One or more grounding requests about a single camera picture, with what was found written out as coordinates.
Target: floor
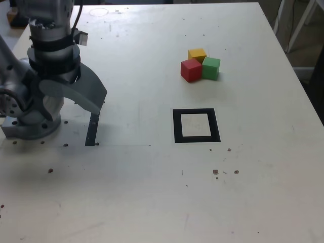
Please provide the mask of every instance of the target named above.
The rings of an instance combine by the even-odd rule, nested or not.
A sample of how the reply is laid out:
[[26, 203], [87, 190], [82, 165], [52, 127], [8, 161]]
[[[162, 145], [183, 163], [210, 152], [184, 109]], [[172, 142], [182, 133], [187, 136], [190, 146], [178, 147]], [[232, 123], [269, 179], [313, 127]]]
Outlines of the floor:
[[[250, 2], [248, 0], [174, 0], [175, 4], [184, 3], [223, 3], [223, 2]], [[274, 25], [280, 0], [259, 0], [259, 4], [265, 13], [271, 26]], [[296, 0], [294, 28], [297, 26], [307, 2], [304, 0]], [[22, 34], [22, 29], [12, 29], [8, 25], [6, 13], [9, 9], [9, 1], [0, 3], [0, 34], [4, 38], [7, 45], [12, 49]], [[288, 45], [291, 25], [279, 26], [284, 28], [284, 35], [278, 36], [278, 40], [283, 49]], [[304, 26], [298, 36], [294, 48], [291, 53], [287, 54], [292, 66], [314, 66], [320, 51], [324, 44], [324, 12], [318, 7], [314, 13], [313, 19], [309, 26]]]

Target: green cube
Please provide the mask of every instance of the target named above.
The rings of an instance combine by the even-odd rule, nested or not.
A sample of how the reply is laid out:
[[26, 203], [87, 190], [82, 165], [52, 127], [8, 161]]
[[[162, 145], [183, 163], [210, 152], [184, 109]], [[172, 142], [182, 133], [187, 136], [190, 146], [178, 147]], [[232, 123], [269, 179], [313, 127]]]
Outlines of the green cube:
[[219, 65], [221, 64], [221, 59], [205, 57], [202, 62], [202, 75], [204, 79], [217, 80]]

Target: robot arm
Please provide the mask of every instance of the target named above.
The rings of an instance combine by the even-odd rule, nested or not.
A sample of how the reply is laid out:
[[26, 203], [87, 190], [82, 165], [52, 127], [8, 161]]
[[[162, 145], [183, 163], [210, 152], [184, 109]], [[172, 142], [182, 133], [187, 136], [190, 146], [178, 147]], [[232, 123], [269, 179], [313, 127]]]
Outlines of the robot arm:
[[0, 37], [0, 113], [7, 115], [7, 137], [35, 139], [60, 124], [63, 97], [98, 114], [107, 91], [80, 62], [80, 34], [70, 28], [73, 0], [17, 0], [29, 18], [32, 46], [17, 60]]

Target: yellow cube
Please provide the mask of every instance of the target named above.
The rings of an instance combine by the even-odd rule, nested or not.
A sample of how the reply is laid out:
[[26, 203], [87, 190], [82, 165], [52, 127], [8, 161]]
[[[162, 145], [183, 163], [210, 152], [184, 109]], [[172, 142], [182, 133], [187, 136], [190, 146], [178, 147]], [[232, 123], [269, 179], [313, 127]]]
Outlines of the yellow cube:
[[188, 59], [195, 58], [200, 63], [203, 63], [206, 56], [206, 52], [203, 48], [191, 49], [188, 51]]

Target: wooden block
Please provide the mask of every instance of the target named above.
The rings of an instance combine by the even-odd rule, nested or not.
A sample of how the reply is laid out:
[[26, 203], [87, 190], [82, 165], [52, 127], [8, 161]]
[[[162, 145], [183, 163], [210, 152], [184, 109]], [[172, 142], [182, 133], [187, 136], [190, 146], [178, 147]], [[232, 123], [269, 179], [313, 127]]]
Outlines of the wooden block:
[[203, 63], [205, 57], [206, 52], [203, 50], [203, 48], [191, 49], [188, 51], [188, 60], [195, 58], [198, 62]]
[[201, 79], [202, 71], [202, 64], [194, 58], [181, 62], [181, 76], [183, 76], [188, 83]]
[[206, 57], [202, 63], [202, 78], [217, 80], [221, 60]]

